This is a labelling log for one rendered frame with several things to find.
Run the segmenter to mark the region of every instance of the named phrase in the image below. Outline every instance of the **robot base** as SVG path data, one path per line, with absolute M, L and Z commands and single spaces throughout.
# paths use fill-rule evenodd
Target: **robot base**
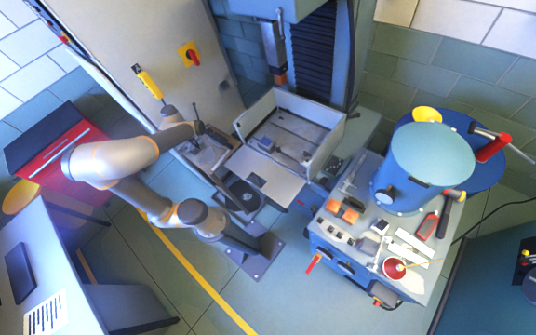
M 285 241 L 268 231 L 261 223 L 255 220 L 252 220 L 246 226 L 245 231 L 260 239 L 261 254 L 251 256 L 234 248 L 227 248 L 224 250 L 224 253 L 253 280 L 259 282 L 266 270 L 268 270 L 268 267 L 270 267 L 270 264 L 276 259 L 278 253 L 280 253 L 280 250 L 285 247 Z

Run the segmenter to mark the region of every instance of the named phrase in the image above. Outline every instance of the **red bowl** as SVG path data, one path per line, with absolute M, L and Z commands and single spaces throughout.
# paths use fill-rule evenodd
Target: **red bowl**
M 402 271 L 396 270 L 396 266 L 402 264 L 406 265 L 401 259 L 397 257 L 388 257 L 382 261 L 382 273 L 386 278 L 390 280 L 402 279 L 407 273 L 407 269 L 403 268 Z

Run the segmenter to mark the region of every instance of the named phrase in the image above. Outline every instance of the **white desk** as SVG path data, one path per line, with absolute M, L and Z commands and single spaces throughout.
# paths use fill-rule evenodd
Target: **white desk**
M 26 245 L 37 288 L 16 305 L 4 257 L 19 242 Z M 67 290 L 70 322 L 55 335 L 108 334 L 85 294 L 42 198 L 38 197 L 0 232 L 0 335 L 21 335 L 24 313 L 62 288 Z

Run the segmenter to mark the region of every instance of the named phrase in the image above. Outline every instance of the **red lever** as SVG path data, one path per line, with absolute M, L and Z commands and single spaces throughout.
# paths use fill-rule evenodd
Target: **red lever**
M 504 146 L 508 145 L 512 141 L 512 136 L 501 132 L 501 136 L 498 136 L 495 138 L 495 140 L 490 141 L 489 143 L 485 144 L 483 148 L 481 148 L 478 152 L 475 154 L 475 159 L 479 163 L 485 163 L 490 159 L 492 156 L 494 156 L 497 152 L 499 152 Z
M 320 262 L 320 260 L 322 259 L 322 254 L 320 253 L 316 253 L 314 255 L 314 258 L 312 259 L 312 262 L 309 264 L 309 266 L 307 267 L 307 270 L 305 270 L 305 274 L 308 275 L 312 272 L 312 270 L 314 270 L 314 266 L 316 264 L 318 264 Z
M 188 58 L 194 62 L 195 66 L 200 66 L 200 60 L 195 55 L 195 51 L 191 49 L 187 50 L 187 56 L 189 56 Z

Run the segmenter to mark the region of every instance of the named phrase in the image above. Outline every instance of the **yellow disc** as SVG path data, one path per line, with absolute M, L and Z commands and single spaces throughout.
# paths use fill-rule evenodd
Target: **yellow disc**
M 429 122 L 429 120 L 434 120 L 441 123 L 442 114 L 435 108 L 419 106 L 413 109 L 413 120 L 415 120 L 415 122 Z
M 41 185 L 25 179 L 18 181 L 18 183 L 7 192 L 1 209 L 7 215 L 16 215 L 39 196 L 40 193 Z

